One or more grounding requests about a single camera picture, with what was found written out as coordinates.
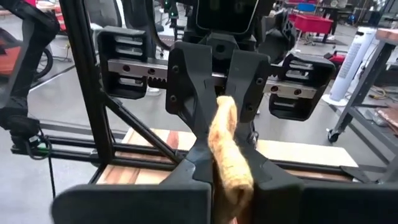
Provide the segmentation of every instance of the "caster wheel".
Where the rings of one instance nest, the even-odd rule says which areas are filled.
[[[333,130],[328,131],[328,140],[330,143],[337,142],[339,133],[332,134]]]

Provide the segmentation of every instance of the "black screen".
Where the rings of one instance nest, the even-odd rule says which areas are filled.
[[[197,26],[243,34],[250,26],[258,0],[198,0]]]

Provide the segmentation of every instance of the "black bracket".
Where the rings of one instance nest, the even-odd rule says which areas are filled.
[[[333,63],[325,58],[296,54],[288,55],[282,67],[273,65],[272,69],[272,75],[279,81],[316,89],[313,98],[288,98],[275,93],[270,95],[270,113],[277,118],[296,121],[305,121],[311,116],[335,72]]]
[[[121,27],[107,26],[98,33],[101,78],[104,90],[110,96],[133,100],[145,96],[147,90],[146,77],[126,75],[125,73],[131,70],[127,65],[121,67],[120,72],[110,72],[108,60],[123,58],[147,62],[146,38],[145,31]]]

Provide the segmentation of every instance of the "red bin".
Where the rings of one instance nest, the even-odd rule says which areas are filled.
[[[320,16],[297,15],[294,26],[302,32],[328,34],[333,21]]]

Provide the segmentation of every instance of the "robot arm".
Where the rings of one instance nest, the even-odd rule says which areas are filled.
[[[0,96],[0,127],[10,130],[12,141],[18,148],[26,149],[39,144],[36,136],[40,132],[40,122],[27,117],[27,95],[33,82],[33,71],[40,62],[44,48],[55,38],[60,26],[54,18],[24,0],[0,0],[0,5],[31,28],[24,31],[24,44]]]

